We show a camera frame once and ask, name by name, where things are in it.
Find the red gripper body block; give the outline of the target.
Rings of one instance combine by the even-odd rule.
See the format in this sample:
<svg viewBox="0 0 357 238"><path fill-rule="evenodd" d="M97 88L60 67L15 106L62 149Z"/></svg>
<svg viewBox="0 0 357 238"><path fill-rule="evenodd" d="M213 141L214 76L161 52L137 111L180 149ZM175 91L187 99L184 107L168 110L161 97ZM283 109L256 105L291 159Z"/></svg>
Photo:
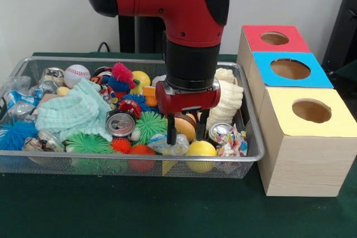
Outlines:
<svg viewBox="0 0 357 238"><path fill-rule="evenodd" d="M183 91L169 86L167 81L156 84L156 99L164 115L184 111L210 110L218 105L221 90L218 79L213 80L211 87L204 91Z"/></svg>

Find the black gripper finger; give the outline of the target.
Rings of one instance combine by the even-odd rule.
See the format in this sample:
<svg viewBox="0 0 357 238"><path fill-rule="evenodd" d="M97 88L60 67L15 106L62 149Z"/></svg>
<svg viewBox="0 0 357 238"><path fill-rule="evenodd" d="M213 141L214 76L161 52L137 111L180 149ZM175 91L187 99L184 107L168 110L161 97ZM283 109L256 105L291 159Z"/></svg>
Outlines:
<svg viewBox="0 0 357 238"><path fill-rule="evenodd" d="M176 144L175 116L173 114L167 116L167 144Z"/></svg>
<svg viewBox="0 0 357 238"><path fill-rule="evenodd" d="M210 110L203 110L197 113L199 119L196 126L196 140L201 141L205 137L206 124L210 114Z"/></svg>

